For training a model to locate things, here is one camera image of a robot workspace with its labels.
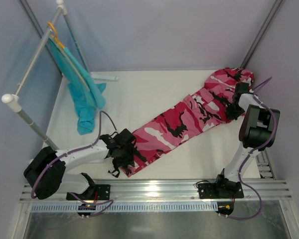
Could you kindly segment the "pink camouflage trousers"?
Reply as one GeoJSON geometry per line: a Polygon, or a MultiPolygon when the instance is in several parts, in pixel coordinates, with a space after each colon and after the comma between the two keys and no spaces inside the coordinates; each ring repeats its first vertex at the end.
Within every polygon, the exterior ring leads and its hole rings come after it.
{"type": "Polygon", "coordinates": [[[191,138],[219,124],[230,123],[225,111],[233,104],[236,85],[241,82],[251,85],[254,79],[254,73],[243,68],[215,71],[200,90],[136,129],[132,133],[135,138],[132,163],[113,159],[111,174],[118,177],[124,172],[130,177],[191,138]]]}

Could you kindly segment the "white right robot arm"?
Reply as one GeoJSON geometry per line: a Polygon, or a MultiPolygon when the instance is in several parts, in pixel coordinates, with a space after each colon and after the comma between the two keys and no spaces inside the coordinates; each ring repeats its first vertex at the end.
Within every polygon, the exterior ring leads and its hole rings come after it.
{"type": "Polygon", "coordinates": [[[231,162],[215,181],[215,189],[221,194],[236,194],[241,188],[241,179],[251,161],[275,141],[281,112],[267,107],[249,89],[248,83],[235,87],[233,104],[226,111],[228,119],[244,113],[239,130],[239,147],[231,162]]]}

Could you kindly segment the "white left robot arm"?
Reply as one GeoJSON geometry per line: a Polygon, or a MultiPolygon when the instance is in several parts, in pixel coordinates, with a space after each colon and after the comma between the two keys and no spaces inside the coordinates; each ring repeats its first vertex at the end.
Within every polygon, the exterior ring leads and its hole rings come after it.
{"type": "Polygon", "coordinates": [[[93,200],[98,185],[84,172],[69,171],[90,162],[102,163],[111,158],[115,172],[134,164],[136,137],[124,129],[120,133],[99,135],[95,142],[67,150],[43,148],[25,169],[23,175],[31,186],[31,198],[44,200],[55,193],[66,193],[67,200],[93,200]]]}

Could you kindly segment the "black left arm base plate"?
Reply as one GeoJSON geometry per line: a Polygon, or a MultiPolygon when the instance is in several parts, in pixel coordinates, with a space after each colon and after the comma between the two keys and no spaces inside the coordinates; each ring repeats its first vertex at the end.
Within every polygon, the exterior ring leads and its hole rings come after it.
{"type": "Polygon", "coordinates": [[[93,184],[83,187],[83,189],[68,192],[66,194],[66,200],[74,201],[79,198],[83,201],[99,201],[110,199],[110,184],[93,184]]]}

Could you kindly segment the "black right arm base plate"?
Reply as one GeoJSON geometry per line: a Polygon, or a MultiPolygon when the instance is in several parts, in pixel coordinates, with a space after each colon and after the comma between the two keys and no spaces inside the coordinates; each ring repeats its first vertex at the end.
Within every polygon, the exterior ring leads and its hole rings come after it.
{"type": "Polygon", "coordinates": [[[196,183],[200,199],[242,199],[244,192],[240,182],[211,183],[201,181],[196,183]]]}

